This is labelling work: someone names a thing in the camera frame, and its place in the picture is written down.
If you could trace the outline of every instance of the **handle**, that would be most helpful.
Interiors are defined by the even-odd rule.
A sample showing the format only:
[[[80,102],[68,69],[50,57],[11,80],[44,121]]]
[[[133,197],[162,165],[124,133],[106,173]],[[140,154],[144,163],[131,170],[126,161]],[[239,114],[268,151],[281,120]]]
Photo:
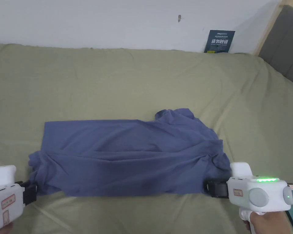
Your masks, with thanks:
[[[247,210],[247,209],[244,209],[244,208],[241,208],[241,207],[239,208],[239,216],[240,216],[240,218],[242,220],[244,220],[244,221],[249,221],[250,222],[251,233],[256,234],[255,229],[254,229],[254,225],[250,221],[251,213],[252,213],[251,210]],[[265,214],[264,212],[256,212],[256,213],[259,214],[259,215],[264,215]]]
[[[254,225],[251,222],[250,222],[250,227],[251,227],[251,234],[256,234],[255,229],[254,229]]]

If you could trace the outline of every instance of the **blue cloth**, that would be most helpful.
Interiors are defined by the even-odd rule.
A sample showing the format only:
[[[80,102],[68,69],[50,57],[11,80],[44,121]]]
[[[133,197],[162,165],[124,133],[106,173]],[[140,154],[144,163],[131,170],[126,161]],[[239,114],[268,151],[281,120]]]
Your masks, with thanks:
[[[201,193],[205,179],[230,177],[222,140],[189,109],[162,110],[149,122],[46,122],[29,166],[39,195]]]

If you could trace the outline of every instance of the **mattress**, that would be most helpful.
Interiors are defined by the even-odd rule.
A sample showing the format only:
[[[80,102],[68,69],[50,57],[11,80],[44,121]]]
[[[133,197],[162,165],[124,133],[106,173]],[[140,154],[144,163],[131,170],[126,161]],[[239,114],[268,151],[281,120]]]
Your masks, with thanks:
[[[248,54],[0,44],[0,165],[26,180],[46,121],[152,120],[189,108],[230,161],[293,183],[293,83]],[[238,207],[203,194],[39,197],[13,233],[248,233]]]

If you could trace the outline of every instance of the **finger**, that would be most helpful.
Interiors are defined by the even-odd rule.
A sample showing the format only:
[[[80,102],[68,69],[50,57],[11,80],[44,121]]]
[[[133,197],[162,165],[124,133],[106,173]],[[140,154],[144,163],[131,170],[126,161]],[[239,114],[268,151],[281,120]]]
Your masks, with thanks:
[[[8,234],[13,228],[13,223],[9,223],[8,225],[4,226],[0,229],[0,234]]]
[[[246,227],[246,229],[247,229],[248,231],[251,230],[251,226],[250,226],[250,223],[249,223],[249,222],[245,225],[245,227]]]

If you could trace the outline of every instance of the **gray headboard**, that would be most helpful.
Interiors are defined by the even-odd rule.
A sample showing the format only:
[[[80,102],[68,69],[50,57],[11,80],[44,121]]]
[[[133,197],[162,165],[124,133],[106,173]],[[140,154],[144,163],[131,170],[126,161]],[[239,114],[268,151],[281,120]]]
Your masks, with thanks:
[[[293,82],[293,7],[283,7],[259,57]]]

